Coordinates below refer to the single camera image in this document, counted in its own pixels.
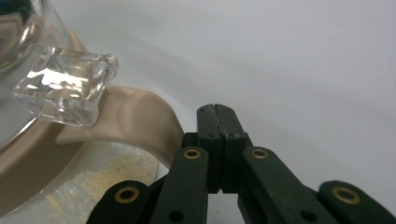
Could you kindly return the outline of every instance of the white surface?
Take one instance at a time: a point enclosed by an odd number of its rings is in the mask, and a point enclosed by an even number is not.
[[[186,132],[199,106],[227,105],[307,186],[345,180],[396,215],[396,2],[52,3],[118,56],[114,84],[161,95]],[[232,199],[209,203],[208,223],[242,222]]]

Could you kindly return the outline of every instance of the glass handle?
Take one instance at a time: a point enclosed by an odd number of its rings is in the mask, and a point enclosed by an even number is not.
[[[107,82],[118,71],[111,54],[46,47],[12,95],[38,119],[69,125],[93,125]]]

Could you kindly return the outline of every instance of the white background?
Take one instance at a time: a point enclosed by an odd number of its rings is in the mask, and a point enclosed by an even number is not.
[[[227,105],[308,187],[344,180],[396,215],[395,1],[52,4],[89,51],[118,56],[113,84],[159,94],[185,132],[201,105]],[[236,197],[210,197],[208,223],[243,223]]]

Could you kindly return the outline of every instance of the brass screw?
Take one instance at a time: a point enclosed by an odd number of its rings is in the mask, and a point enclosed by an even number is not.
[[[126,186],[119,189],[114,196],[117,203],[131,203],[139,196],[139,189],[135,186]]]
[[[187,159],[197,159],[201,156],[201,152],[197,149],[189,149],[187,151],[184,152],[184,157]]]
[[[358,204],[361,202],[361,197],[359,197],[359,194],[346,187],[332,188],[332,195],[344,203]]]
[[[251,155],[253,155],[257,159],[266,159],[270,156],[267,151],[261,148],[253,149],[251,151]]]

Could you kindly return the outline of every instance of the white tabletop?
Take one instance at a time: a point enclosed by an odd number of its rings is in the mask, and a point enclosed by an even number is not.
[[[52,4],[118,56],[113,84],[159,94],[186,132],[201,105],[227,105],[308,187],[344,180],[396,215],[395,1]],[[208,223],[242,222],[235,196],[210,197]]]

